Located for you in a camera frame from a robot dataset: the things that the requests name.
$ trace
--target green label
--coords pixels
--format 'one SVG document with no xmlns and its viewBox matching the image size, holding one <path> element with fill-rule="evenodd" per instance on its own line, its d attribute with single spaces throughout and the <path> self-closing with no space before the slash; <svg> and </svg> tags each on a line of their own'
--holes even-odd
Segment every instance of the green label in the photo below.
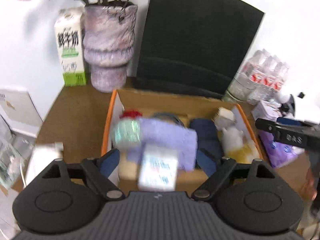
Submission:
<svg viewBox="0 0 320 240">
<path fill-rule="evenodd" d="M 63 48 L 62 51 L 62 58 L 67 58 L 67 57 L 78 57 L 79 52 L 76 50 L 76 48 Z"/>
<path fill-rule="evenodd" d="M 86 84 L 85 73 L 63 73 L 66 86 L 83 86 Z"/>
</svg>

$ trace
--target purple tissue package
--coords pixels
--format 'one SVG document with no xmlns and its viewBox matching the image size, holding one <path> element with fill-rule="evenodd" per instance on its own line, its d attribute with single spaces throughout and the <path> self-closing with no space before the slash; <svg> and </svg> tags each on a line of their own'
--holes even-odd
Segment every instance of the purple tissue package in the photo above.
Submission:
<svg viewBox="0 0 320 240">
<path fill-rule="evenodd" d="M 259 136 L 273 168 L 285 166 L 298 157 L 292 146 L 273 141 L 272 133 L 259 131 Z"/>
<path fill-rule="evenodd" d="M 140 123 L 142 146 L 128 150 L 128 161 L 140 163 L 144 146 L 150 143 L 177 150 L 179 152 L 178 169 L 185 171 L 194 169 L 197 152 L 197 133 L 195 130 L 159 119 L 137 118 L 137 120 Z"/>
</svg>

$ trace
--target white and green milk carton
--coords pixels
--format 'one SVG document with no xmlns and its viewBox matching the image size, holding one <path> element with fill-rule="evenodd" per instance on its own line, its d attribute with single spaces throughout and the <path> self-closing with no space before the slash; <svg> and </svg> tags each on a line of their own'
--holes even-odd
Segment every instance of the white and green milk carton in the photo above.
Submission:
<svg viewBox="0 0 320 240">
<path fill-rule="evenodd" d="M 60 64 L 66 86 L 86 84 L 86 62 L 83 57 L 84 8 L 60 11 L 54 25 Z"/>
</svg>

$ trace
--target open box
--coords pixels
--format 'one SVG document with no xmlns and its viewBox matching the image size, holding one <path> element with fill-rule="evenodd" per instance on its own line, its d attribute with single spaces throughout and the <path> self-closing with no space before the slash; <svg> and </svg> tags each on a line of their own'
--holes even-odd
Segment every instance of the open box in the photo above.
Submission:
<svg viewBox="0 0 320 240">
<path fill-rule="evenodd" d="M 213 98 L 197 96 L 174 95 L 135 89 L 114 90 L 110 100 L 104 135 L 101 147 L 101 156 L 111 150 L 111 132 L 120 115 L 126 110 L 137 110 L 144 117 L 155 112 L 170 112 L 177 115 L 186 127 L 194 118 L 213 119 L 219 107 L 230 109 L 236 117 L 236 128 L 244 132 L 247 140 L 253 140 L 262 158 L 257 139 L 239 104 L 222 102 Z M 129 191 L 138 191 L 137 179 L 139 165 L 126 160 L 125 153 L 121 153 L 120 163 L 109 179 L 115 183 L 125 194 Z M 186 191 L 189 195 L 206 181 L 207 175 L 202 170 L 191 172 L 179 171 L 176 191 Z"/>
</svg>

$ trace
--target red object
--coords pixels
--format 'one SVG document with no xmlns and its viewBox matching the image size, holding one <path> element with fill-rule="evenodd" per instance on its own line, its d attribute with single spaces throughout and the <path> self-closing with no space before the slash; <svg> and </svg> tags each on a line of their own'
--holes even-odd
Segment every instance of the red object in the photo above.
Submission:
<svg viewBox="0 0 320 240">
<path fill-rule="evenodd" d="M 138 111 L 134 111 L 134 110 L 125 110 L 122 115 L 120 116 L 120 119 L 124 118 L 124 117 L 130 117 L 132 119 L 136 119 L 138 116 L 142 116 L 142 114 Z"/>
</svg>

